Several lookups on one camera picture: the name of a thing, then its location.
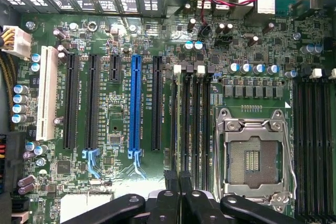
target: green circuit board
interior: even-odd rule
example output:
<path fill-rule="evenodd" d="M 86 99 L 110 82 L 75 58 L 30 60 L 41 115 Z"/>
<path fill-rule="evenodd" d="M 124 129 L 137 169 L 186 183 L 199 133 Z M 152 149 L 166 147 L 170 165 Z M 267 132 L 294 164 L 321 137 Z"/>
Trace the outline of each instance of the green circuit board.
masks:
<path fill-rule="evenodd" d="M 177 127 L 177 134 L 182 129 L 182 96 L 185 74 L 174 75 L 174 65 L 192 64 L 197 66 L 214 66 L 215 73 L 210 81 L 209 118 L 211 127 L 215 126 L 218 113 L 222 108 L 228 108 L 235 118 L 240 119 L 268 119 L 274 110 L 284 113 L 288 125 L 291 158 L 293 159 L 293 83 L 285 77 L 285 72 L 295 70 L 302 64 L 333 64 L 332 54 L 325 52 L 320 55 L 304 55 L 300 53 L 302 45 L 320 44 L 325 36 L 331 35 L 331 20 L 328 18 L 308 18 L 305 21 L 292 21 L 291 17 L 277 17 L 273 20 L 275 29 L 267 34 L 262 33 L 262 27 L 246 27 L 243 21 L 225 20 L 220 18 L 209 19 L 213 30 L 219 22 L 233 24 L 231 32 L 232 43 L 229 46 L 214 46 L 217 36 L 199 38 L 196 28 L 192 33 L 186 32 L 190 17 L 173 16 L 170 19 L 139 19 L 116 18 L 80 15 L 34 15 L 26 14 L 22 19 L 22 27 L 27 21 L 33 21 L 36 29 L 33 36 L 32 53 L 41 54 L 41 46 L 54 46 L 56 38 L 53 29 L 58 28 L 66 35 L 66 41 L 71 45 L 79 61 L 78 108 L 76 146 L 72 150 L 65 150 L 63 143 L 63 126 L 56 125 L 55 139 L 44 142 L 48 146 L 48 153 L 44 155 L 46 164 L 36 165 L 36 159 L 29 159 L 25 164 L 25 174 L 33 174 L 36 179 L 35 190 L 26 195 L 31 200 L 31 214 L 29 223 L 59 223 L 74 215 L 67 209 L 71 202 L 89 199 L 92 205 L 96 201 L 105 202 L 127 193 L 136 193 L 147 197 L 151 191 L 165 189 L 163 172 L 165 169 L 182 170 L 181 165 L 181 138 L 172 136 L 172 128 Z M 88 25 L 95 22 L 97 31 L 90 32 Z M 76 23 L 78 29 L 69 29 L 70 23 Z M 131 34 L 127 29 L 136 25 L 138 31 Z M 106 33 L 106 29 L 113 26 L 117 33 Z M 294 40 L 294 33 L 301 33 L 300 40 Z M 259 43 L 252 47 L 247 45 L 248 39 L 244 36 L 254 34 L 259 37 Z M 200 51 L 185 51 L 186 41 L 201 41 L 203 49 Z M 85 130 L 87 115 L 87 91 L 89 55 L 97 54 L 100 58 L 99 78 L 99 107 L 95 113 L 99 115 L 97 146 L 100 155 L 97 158 L 96 172 L 100 178 L 95 178 L 88 172 L 87 159 L 82 158 L 85 149 Z M 110 57 L 121 57 L 121 81 L 112 83 L 110 77 Z M 136 169 L 133 159 L 128 159 L 130 135 L 130 88 L 131 88 L 131 58 L 132 55 L 142 56 L 142 86 L 141 86 L 141 117 L 140 117 L 140 147 L 142 149 L 140 171 Z M 161 119 L 161 148 L 152 150 L 152 91 L 153 91 L 153 56 L 162 56 L 162 119 Z M 270 75 L 267 71 L 262 74 L 242 74 L 239 71 L 229 73 L 231 63 L 242 65 L 249 63 L 253 66 L 277 65 L 278 73 Z M 30 69 L 31 62 L 20 61 L 18 83 L 29 86 L 29 122 L 16 126 L 17 130 L 27 131 L 36 129 L 38 85 L 32 85 L 36 73 Z M 66 92 L 67 66 L 58 64 L 57 72 L 57 109 L 55 117 L 64 116 Z M 177 106 L 174 111 L 173 90 L 177 88 Z M 253 94 L 247 97 L 237 95 L 237 86 L 240 87 L 270 87 L 272 92 L 279 88 L 282 92 L 272 93 L 271 97 L 256 98 Z M 204 104 L 194 103 L 191 84 L 189 97 L 190 111 L 188 115 L 193 120 L 194 110 L 199 110 L 202 116 Z M 176 125 L 172 125 L 172 115 L 176 113 Z M 215 133 L 209 135 L 209 181 L 208 185 L 199 178 L 198 183 L 193 181 L 195 189 L 213 191 L 213 141 Z M 172 141 L 176 139 L 175 150 Z M 187 147 L 194 148 L 192 141 Z M 276 167 L 280 167 L 281 153 L 277 154 Z M 188 170 L 192 171 L 192 151 L 187 154 Z M 176 158 L 176 166 L 172 167 L 172 159 Z M 202 169 L 202 157 L 199 159 L 199 171 Z M 284 213 L 293 216 L 294 203 L 290 203 Z"/>

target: motherboard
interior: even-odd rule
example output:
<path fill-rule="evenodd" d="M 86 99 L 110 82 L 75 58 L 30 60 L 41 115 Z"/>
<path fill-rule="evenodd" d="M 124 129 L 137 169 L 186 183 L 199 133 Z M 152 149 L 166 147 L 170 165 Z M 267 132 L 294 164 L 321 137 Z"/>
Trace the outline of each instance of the motherboard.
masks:
<path fill-rule="evenodd" d="M 30 199 L 29 223 L 147 198 L 165 189 L 165 170 L 190 172 L 215 199 L 234 193 L 294 217 L 293 79 L 332 68 L 331 19 L 205 19 L 23 16 L 32 53 L 19 61 L 15 129 L 35 178 L 17 196 Z"/>

